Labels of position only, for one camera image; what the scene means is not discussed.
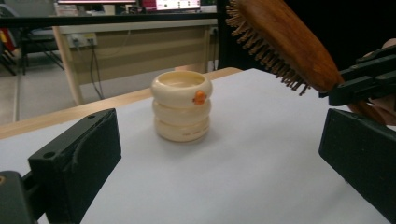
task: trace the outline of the white table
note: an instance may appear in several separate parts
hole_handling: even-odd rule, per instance
[[[258,70],[213,85],[209,133],[193,143],[155,133],[151,98],[117,107],[122,159],[82,223],[388,223],[319,156],[326,99]],[[24,175],[75,122],[1,140],[0,170]]]

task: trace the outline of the brush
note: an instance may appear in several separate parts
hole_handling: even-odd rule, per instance
[[[330,53],[282,0],[230,0],[227,25],[243,49],[300,95],[311,87],[327,92],[344,82]],[[381,124],[382,117],[364,101],[349,109]]]

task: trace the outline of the ribbed ceramic mug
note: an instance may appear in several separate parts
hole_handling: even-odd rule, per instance
[[[209,130],[213,87],[204,75],[192,71],[163,73],[151,83],[154,127],[161,137],[196,140]]]

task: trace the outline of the desk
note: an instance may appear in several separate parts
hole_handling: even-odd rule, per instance
[[[53,27],[70,91],[76,105],[84,104],[79,85],[91,83],[92,51],[70,48],[67,35],[95,32],[101,79],[107,80],[189,65],[205,73],[217,46],[210,26],[216,19],[144,21]]]
[[[209,133],[188,144],[155,133],[151,98],[116,107],[122,159],[82,223],[388,223],[318,155],[329,107],[315,91],[254,69],[213,86]],[[3,139],[0,170],[25,174],[75,122]]]

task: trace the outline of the gray floor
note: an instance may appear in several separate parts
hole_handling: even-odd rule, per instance
[[[18,75],[12,76],[0,65],[0,125],[75,106],[65,72],[42,53],[29,60],[25,76],[17,67]],[[145,89],[160,73],[171,70],[103,81],[104,96]],[[99,100],[92,84],[82,85],[81,90],[86,103]]]

